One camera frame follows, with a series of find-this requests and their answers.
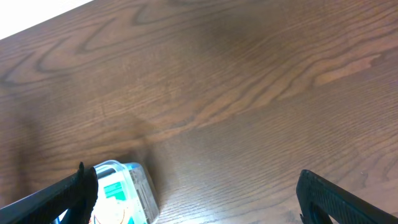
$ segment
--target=wood grain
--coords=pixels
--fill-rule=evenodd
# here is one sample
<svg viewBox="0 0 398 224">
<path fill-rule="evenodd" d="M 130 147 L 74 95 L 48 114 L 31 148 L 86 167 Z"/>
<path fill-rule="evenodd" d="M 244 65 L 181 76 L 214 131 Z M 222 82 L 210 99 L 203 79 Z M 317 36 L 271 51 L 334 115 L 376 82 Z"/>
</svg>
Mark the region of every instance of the wood grain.
<svg viewBox="0 0 398 224">
<path fill-rule="evenodd" d="M 129 159 L 161 223 L 297 223 L 303 168 L 398 212 L 367 193 L 396 189 L 397 18 L 384 0 L 96 0 L 6 38 L 0 204 Z"/>
</svg>

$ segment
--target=clear plastic box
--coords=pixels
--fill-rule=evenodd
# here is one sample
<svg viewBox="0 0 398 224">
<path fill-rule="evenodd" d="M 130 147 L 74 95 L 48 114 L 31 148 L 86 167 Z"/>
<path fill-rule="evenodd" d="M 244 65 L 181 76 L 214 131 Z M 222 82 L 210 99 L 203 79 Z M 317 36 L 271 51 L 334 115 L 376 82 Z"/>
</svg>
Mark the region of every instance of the clear plastic box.
<svg viewBox="0 0 398 224">
<path fill-rule="evenodd" d="M 98 176 L 98 199 L 90 224 L 153 224 L 157 221 L 159 209 L 150 180 L 140 164 L 106 161 L 94 168 Z"/>
</svg>

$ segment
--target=wooden table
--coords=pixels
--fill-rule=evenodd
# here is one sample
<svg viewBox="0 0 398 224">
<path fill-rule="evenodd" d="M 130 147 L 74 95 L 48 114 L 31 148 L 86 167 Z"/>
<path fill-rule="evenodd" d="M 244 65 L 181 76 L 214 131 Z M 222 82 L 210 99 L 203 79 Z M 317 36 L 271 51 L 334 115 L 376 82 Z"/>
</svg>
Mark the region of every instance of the wooden table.
<svg viewBox="0 0 398 224">
<path fill-rule="evenodd" d="M 398 215 L 397 72 L 397 1 L 95 0 L 0 41 L 1 204 L 119 159 L 159 223 L 300 223 L 302 169 Z"/>
</svg>

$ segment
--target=dark wood surface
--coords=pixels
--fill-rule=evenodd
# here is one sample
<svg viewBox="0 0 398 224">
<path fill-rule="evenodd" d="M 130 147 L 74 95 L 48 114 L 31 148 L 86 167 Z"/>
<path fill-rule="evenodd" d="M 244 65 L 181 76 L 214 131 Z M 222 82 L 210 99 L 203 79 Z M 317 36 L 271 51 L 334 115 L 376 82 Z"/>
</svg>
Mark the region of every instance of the dark wood surface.
<svg viewBox="0 0 398 224">
<path fill-rule="evenodd" d="M 300 223 L 311 169 L 398 215 L 398 2 L 95 0 L 0 41 L 0 204 L 138 161 L 159 223 Z"/>
</svg>

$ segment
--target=teal label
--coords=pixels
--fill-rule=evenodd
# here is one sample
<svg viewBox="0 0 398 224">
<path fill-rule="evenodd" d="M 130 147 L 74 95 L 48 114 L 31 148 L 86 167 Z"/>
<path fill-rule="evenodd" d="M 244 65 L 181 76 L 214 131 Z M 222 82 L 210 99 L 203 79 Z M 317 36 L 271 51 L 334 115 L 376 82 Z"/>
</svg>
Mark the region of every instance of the teal label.
<svg viewBox="0 0 398 224">
<path fill-rule="evenodd" d="M 134 224 L 134 220 L 132 218 L 130 218 L 129 223 L 128 224 Z"/>
<path fill-rule="evenodd" d="M 116 182 L 109 186 L 104 187 L 106 198 L 115 197 L 116 200 L 126 200 L 126 196 L 123 192 L 122 183 Z"/>
</svg>

